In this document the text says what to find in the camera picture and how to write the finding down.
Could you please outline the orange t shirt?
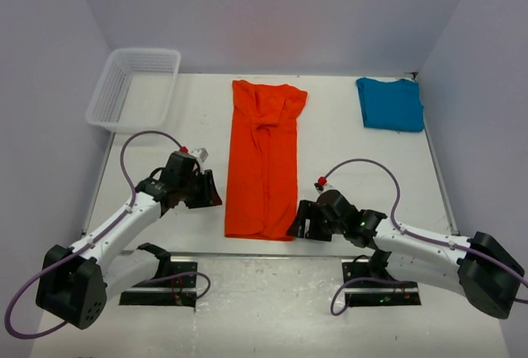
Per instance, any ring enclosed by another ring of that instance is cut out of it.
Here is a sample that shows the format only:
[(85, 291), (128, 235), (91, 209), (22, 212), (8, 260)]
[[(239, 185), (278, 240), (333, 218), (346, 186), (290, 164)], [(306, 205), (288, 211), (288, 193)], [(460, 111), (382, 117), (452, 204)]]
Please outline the orange t shirt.
[(287, 241), (297, 212), (297, 119), (308, 93), (287, 84), (232, 83), (224, 234)]

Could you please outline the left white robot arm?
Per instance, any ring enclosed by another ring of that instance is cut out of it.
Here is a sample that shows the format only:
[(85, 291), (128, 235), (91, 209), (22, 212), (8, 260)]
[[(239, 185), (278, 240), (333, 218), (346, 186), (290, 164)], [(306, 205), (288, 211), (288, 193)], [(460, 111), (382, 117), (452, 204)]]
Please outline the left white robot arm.
[(179, 203), (189, 209), (221, 205), (213, 172), (204, 167), (207, 157), (203, 148), (171, 153), (164, 167), (134, 187), (112, 218), (69, 247), (52, 247), (45, 255), (36, 305), (86, 329), (109, 299), (136, 285), (161, 286), (172, 279), (167, 250), (142, 243), (128, 256), (122, 252)]

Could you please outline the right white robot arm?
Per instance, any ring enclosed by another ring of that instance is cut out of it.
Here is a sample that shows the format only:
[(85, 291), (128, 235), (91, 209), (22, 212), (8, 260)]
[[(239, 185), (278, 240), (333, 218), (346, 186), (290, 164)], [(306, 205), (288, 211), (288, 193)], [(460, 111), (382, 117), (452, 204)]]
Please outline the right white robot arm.
[(356, 247), (372, 250), (369, 261), (345, 281), (347, 288), (431, 285), (465, 297), (474, 308), (497, 319), (509, 317), (525, 274), (486, 233), (467, 238), (395, 225), (379, 211), (357, 209), (337, 190), (325, 191), (315, 201), (300, 201), (286, 234), (321, 242), (341, 235)]

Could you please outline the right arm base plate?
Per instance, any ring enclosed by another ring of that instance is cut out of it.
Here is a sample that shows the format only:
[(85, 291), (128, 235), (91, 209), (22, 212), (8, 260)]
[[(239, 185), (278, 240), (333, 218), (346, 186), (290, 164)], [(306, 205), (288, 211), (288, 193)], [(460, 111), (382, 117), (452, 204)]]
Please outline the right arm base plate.
[[(357, 261), (342, 262), (343, 281), (373, 277), (368, 270), (368, 261), (362, 257)], [(344, 289), (348, 308), (374, 308), (395, 306), (419, 306), (422, 304), (417, 283), (386, 285), (371, 280), (360, 280)]]

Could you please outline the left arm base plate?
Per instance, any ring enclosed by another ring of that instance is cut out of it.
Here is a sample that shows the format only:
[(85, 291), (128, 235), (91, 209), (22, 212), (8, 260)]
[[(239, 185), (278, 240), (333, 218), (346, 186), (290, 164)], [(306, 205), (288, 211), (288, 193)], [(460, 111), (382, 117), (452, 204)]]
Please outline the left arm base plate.
[[(174, 276), (184, 272), (198, 270), (198, 263), (190, 258), (171, 257), (156, 278)], [(135, 286), (122, 293), (119, 297), (120, 306), (152, 306), (152, 307), (196, 307), (197, 275), (178, 276), (143, 286)]]

